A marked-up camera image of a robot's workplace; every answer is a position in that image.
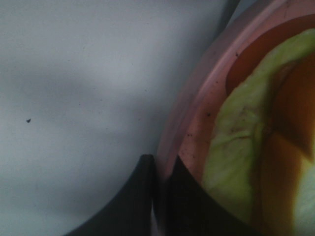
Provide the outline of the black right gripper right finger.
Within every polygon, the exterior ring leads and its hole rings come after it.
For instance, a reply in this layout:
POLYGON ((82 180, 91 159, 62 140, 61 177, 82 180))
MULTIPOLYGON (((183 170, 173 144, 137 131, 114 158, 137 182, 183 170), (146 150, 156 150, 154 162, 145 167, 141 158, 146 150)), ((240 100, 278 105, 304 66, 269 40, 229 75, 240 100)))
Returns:
POLYGON ((196 182, 177 157, 166 199, 167 236, 252 236, 253 229, 228 213, 196 182))

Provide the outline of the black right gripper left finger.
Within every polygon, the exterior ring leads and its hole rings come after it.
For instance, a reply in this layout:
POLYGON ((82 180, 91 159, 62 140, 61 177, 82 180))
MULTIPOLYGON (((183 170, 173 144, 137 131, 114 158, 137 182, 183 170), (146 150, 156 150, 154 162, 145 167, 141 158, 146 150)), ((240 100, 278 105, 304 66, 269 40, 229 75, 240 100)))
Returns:
POLYGON ((118 194, 98 213, 68 236, 150 236, 155 192, 155 159, 140 156, 118 194))

